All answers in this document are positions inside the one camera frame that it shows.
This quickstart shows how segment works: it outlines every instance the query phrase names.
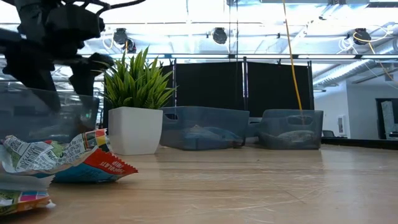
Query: white square planter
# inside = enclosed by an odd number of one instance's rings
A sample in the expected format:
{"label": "white square planter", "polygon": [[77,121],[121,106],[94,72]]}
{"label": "white square planter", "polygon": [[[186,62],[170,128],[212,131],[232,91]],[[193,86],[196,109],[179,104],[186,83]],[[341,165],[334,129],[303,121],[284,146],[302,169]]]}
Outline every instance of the white square planter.
{"label": "white square planter", "polygon": [[120,107],[109,111],[109,140],[116,154],[154,154],[162,134],[163,111]]}

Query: yellow cable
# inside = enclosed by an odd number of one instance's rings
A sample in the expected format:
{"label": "yellow cable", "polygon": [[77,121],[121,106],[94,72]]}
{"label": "yellow cable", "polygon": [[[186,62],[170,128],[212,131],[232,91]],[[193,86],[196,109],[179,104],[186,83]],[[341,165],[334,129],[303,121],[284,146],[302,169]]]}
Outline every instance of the yellow cable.
{"label": "yellow cable", "polygon": [[[370,48],[371,48],[373,54],[376,54],[376,52],[375,52],[374,49],[373,49],[372,44],[371,44],[371,43],[368,43],[368,44],[369,44],[369,46],[370,46]],[[381,62],[379,62],[379,63],[380,63],[380,65],[381,65],[381,67],[383,68],[384,72],[386,73],[386,75],[388,75],[388,77],[390,77],[391,81],[393,81],[393,82],[395,82],[395,83],[398,83],[397,81],[394,80],[394,78],[392,77],[392,75],[390,75],[390,73],[387,71],[387,69],[384,68],[383,64],[382,64]]]}
{"label": "yellow cable", "polygon": [[292,64],[292,75],[293,75],[293,81],[294,81],[294,88],[295,88],[295,90],[296,90],[297,101],[298,101],[298,107],[300,108],[300,110],[303,110],[303,107],[302,107],[302,105],[301,105],[301,98],[300,98],[299,88],[298,88],[298,86],[297,86],[296,73],[295,73],[295,70],[294,70],[292,45],[290,44],[289,25],[288,25],[288,23],[287,23],[286,1],[285,1],[285,0],[282,0],[282,2],[284,3],[285,23],[286,23],[286,33],[287,33],[287,42],[289,43],[290,62],[291,62],[291,64]]}
{"label": "yellow cable", "polygon": [[384,35],[384,37],[380,37],[380,38],[378,38],[378,39],[376,39],[376,40],[363,40],[363,39],[357,38],[357,37],[355,36],[356,34],[358,34],[358,33],[355,32],[355,33],[353,34],[353,37],[354,37],[355,39],[357,39],[357,40],[359,40],[359,41],[362,41],[362,42],[366,42],[366,43],[376,42],[376,41],[382,40],[382,39],[384,39],[384,38],[386,38],[386,37],[388,36],[388,32],[386,32],[386,34]]}

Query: exposed ceiling duct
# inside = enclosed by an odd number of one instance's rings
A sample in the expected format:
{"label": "exposed ceiling duct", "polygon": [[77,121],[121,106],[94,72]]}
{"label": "exposed ceiling duct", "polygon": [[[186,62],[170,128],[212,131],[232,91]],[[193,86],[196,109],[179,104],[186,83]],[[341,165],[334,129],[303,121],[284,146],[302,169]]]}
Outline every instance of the exposed ceiling duct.
{"label": "exposed ceiling duct", "polygon": [[372,7],[376,7],[376,8],[380,8],[380,7],[398,7],[398,1],[388,1],[388,0],[371,0],[370,4],[368,5],[368,7],[372,8]]}
{"label": "exposed ceiling duct", "polygon": [[[285,0],[286,4],[368,4],[369,0]],[[250,4],[280,4],[280,0],[226,0],[227,5],[232,6]]]}
{"label": "exposed ceiling duct", "polygon": [[[398,37],[394,38],[375,48],[376,54],[398,54]],[[314,85],[326,86],[338,83],[344,79],[366,72],[369,68],[374,68],[377,63],[372,59],[360,60],[348,65],[340,65],[322,73],[313,80]]]}

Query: clear plastic bin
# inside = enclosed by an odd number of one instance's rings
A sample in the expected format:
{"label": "clear plastic bin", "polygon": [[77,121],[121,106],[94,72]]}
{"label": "clear plastic bin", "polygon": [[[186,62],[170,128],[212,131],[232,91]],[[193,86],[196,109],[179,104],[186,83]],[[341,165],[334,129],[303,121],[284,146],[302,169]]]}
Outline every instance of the clear plastic bin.
{"label": "clear plastic bin", "polygon": [[246,131],[247,138],[257,137],[257,128],[262,118],[249,118],[248,130]]}
{"label": "clear plastic bin", "polygon": [[257,129],[268,149],[319,149],[323,111],[266,110]]}
{"label": "clear plastic bin", "polygon": [[[60,110],[54,112],[42,99]],[[14,135],[26,142],[70,142],[95,129],[99,103],[98,98],[67,92],[6,88],[0,94],[0,139]]]}
{"label": "clear plastic bin", "polygon": [[160,145],[183,150],[241,147],[249,112],[199,106],[162,108]]}

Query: crumpled snack wrapper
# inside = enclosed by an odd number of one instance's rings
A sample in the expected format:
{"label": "crumpled snack wrapper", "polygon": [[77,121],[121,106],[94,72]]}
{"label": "crumpled snack wrapper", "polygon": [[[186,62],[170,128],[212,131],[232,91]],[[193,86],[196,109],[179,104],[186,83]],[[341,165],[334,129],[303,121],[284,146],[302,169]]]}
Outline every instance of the crumpled snack wrapper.
{"label": "crumpled snack wrapper", "polygon": [[74,137],[64,146],[57,141],[27,143],[9,136],[0,145],[0,161],[9,174],[47,177],[54,182],[115,181],[137,171],[108,147],[105,129]]}
{"label": "crumpled snack wrapper", "polygon": [[52,208],[47,188],[53,176],[36,178],[0,174],[0,216],[35,208]]}

